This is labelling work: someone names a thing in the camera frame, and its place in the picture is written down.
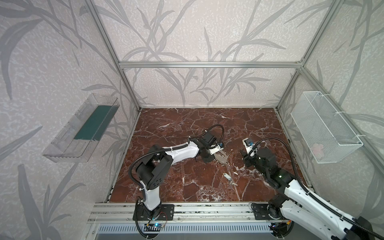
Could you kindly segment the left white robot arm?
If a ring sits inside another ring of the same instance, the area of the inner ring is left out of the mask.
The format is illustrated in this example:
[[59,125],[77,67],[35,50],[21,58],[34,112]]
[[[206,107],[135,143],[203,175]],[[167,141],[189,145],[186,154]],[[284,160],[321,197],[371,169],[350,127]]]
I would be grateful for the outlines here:
[[153,145],[149,152],[140,157],[136,163],[136,173],[139,177],[134,180],[139,184],[143,199],[138,200],[135,207],[134,220],[145,221],[157,219],[161,212],[171,220],[173,205],[162,207],[160,185],[165,180],[172,165],[187,159],[201,157],[204,163],[215,160],[215,153],[224,148],[224,143],[211,132],[205,132],[199,137],[189,138],[184,144],[173,147]]

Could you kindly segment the key with light tag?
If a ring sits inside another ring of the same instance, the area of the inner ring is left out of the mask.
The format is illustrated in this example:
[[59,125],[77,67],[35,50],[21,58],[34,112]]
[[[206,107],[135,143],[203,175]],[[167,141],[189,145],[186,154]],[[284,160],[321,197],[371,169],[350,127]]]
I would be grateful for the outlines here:
[[227,174],[227,173],[223,173],[223,176],[224,176],[229,182],[232,181],[232,177],[231,177],[229,174]]

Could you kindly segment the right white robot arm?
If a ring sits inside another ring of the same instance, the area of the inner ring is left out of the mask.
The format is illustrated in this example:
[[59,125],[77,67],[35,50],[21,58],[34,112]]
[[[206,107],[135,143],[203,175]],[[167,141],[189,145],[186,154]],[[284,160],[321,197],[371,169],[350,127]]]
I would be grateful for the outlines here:
[[382,240],[371,223],[335,208],[307,188],[298,177],[281,169],[268,148],[246,146],[241,151],[246,167],[255,167],[278,191],[266,206],[252,203],[256,217],[292,221],[322,240]]

